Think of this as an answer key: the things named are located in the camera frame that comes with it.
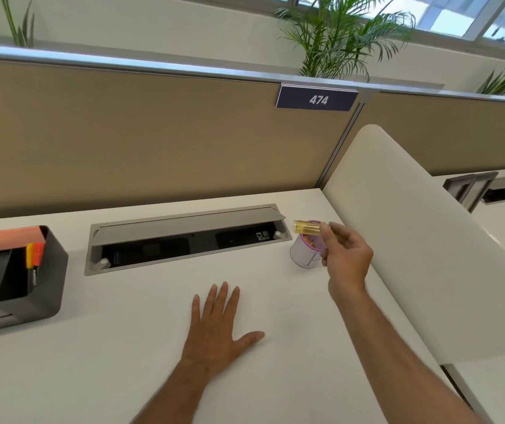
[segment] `left hand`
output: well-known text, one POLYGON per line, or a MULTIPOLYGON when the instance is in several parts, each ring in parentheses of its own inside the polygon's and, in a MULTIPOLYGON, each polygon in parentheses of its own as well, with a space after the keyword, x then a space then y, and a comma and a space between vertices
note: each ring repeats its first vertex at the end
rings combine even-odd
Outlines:
POLYGON ((233 340, 240 290, 235 287, 223 312, 228 290, 229 286, 224 282, 216 299, 217 285, 211 286, 201 318, 199 295, 196 294, 192 301, 192 322, 180 364, 204 366, 208 382, 264 337, 264 332, 250 332, 237 341, 233 340))

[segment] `cubicle partition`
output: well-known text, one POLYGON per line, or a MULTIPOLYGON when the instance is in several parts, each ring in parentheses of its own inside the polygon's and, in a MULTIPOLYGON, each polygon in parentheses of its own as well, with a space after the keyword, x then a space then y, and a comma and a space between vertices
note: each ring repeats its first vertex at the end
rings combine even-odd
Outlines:
POLYGON ((0 217, 320 187, 369 123, 434 174, 505 167, 505 97, 0 47, 0 217))

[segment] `hand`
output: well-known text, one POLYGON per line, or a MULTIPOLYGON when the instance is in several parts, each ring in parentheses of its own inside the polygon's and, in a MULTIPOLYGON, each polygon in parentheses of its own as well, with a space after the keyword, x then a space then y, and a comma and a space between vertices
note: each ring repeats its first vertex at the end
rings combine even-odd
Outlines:
POLYGON ((237 341, 233 340, 233 322, 240 290, 235 287, 223 312, 228 289, 228 284, 223 283, 215 299, 217 285, 211 286, 201 318, 199 296, 196 294, 192 301, 192 322, 180 364, 203 366, 208 382, 264 337, 263 332, 250 332, 237 341))
POLYGON ((363 237, 332 222, 321 224, 321 238, 327 245, 321 252, 321 263, 329 272, 329 293, 335 303, 366 292, 364 278, 374 253, 363 237))

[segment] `right hand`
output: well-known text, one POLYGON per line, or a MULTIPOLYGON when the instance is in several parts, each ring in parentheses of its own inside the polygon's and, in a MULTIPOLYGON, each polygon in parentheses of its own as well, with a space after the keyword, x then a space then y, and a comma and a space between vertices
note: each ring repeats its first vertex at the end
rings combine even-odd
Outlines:
POLYGON ((337 303, 352 294, 365 293, 364 278, 374 252, 363 237, 339 223, 321 223, 321 238, 327 248, 321 263, 329 272, 329 293, 337 303))

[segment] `purple mesh pen holder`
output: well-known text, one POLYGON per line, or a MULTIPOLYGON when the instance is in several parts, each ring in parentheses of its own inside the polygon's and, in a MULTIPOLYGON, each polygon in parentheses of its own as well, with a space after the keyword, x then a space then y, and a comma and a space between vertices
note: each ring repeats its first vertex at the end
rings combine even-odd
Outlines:
POLYGON ((321 260, 321 252, 325 247, 325 242, 320 236, 300 233, 290 247, 290 257, 302 268, 314 268, 321 260))

